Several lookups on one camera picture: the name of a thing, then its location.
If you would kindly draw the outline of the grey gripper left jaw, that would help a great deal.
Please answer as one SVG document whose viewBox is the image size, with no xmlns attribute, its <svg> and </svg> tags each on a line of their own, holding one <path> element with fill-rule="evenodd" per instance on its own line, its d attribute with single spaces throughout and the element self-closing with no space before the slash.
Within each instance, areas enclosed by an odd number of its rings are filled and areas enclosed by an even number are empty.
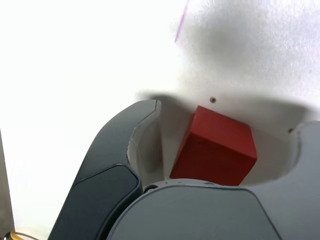
<svg viewBox="0 0 320 240">
<path fill-rule="evenodd" d="M 161 102 L 138 101 L 91 143 L 50 232 L 51 240 L 104 240 L 121 213 L 164 178 Z"/>
</svg>

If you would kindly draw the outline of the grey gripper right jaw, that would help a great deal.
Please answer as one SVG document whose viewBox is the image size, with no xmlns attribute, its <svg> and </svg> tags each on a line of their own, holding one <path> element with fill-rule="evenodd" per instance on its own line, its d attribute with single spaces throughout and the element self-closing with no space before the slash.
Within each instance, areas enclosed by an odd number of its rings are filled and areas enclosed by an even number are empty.
<svg viewBox="0 0 320 240">
<path fill-rule="evenodd" d="M 264 184 L 167 184 L 118 218 L 109 240 L 317 240 L 320 237 L 320 123 L 295 131 L 295 166 Z"/>
</svg>

